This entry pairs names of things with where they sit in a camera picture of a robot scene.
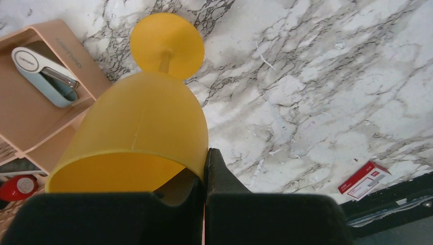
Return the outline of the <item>yellow plastic wine glass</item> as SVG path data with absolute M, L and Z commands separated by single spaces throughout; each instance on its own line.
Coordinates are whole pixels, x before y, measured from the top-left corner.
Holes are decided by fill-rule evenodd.
M 184 81 L 204 61 L 198 30 L 173 13 L 155 13 L 133 29 L 140 72 L 91 106 L 50 173 L 47 193 L 151 192 L 185 170 L 204 179 L 208 127 Z

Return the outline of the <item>red white staples box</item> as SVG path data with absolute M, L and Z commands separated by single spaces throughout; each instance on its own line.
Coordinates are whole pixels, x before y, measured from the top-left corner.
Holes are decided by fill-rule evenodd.
M 359 201 L 370 194 L 384 179 L 392 174 L 376 162 L 368 161 L 339 187 L 340 194 Z

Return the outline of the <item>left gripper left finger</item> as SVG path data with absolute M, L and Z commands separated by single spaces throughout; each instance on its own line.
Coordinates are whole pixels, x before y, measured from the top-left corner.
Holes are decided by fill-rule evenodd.
M 39 194 L 1 244 L 200 244 L 204 197 L 188 170 L 153 192 Z

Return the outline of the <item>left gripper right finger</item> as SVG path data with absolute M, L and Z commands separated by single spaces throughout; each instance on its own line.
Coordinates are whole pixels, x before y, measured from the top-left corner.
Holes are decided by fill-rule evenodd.
M 353 244 L 343 211 L 330 197 L 251 192 L 215 148 L 204 177 L 206 244 Z

